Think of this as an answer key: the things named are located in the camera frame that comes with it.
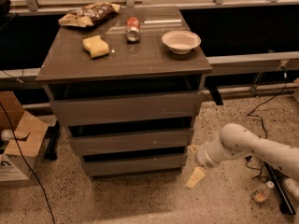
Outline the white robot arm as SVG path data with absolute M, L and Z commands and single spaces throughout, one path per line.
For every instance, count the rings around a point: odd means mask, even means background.
M 289 178 L 299 181 L 299 148 L 263 139 L 245 127 L 229 123 L 221 128 L 219 136 L 197 148 L 194 168 L 186 186 L 190 189 L 206 175 L 206 169 L 217 167 L 223 161 L 234 160 L 251 153 Z

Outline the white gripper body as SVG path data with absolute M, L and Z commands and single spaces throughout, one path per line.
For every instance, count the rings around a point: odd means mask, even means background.
M 212 143 L 204 143 L 195 152 L 196 163 L 205 169 L 212 169 L 218 166 L 218 164 L 212 159 L 210 150 L 214 150 L 214 145 Z

